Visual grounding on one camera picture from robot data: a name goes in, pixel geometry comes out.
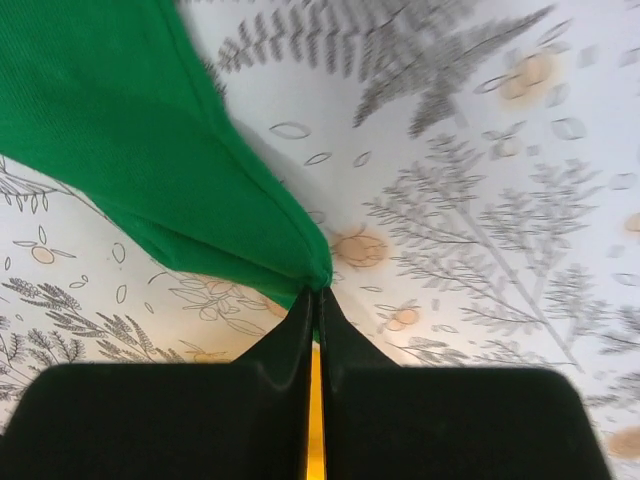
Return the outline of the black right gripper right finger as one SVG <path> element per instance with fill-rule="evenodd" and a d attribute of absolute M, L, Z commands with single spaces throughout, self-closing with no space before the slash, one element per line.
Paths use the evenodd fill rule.
<path fill-rule="evenodd" d="M 330 479 L 574 479 L 610 471 L 578 393 L 541 368 L 402 367 L 315 296 Z"/>

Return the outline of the green t shirt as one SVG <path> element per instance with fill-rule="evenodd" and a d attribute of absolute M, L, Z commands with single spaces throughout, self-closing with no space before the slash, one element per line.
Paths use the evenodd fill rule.
<path fill-rule="evenodd" d="M 84 193 L 164 266 L 283 306 L 328 243 L 230 121 L 170 1 L 5 1 L 1 152 Z"/>

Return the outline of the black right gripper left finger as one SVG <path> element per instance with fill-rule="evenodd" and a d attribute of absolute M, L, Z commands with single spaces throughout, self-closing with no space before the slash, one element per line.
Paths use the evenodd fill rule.
<path fill-rule="evenodd" d="M 302 479 L 313 295 L 228 363 L 65 364 L 27 388 L 5 479 Z"/>

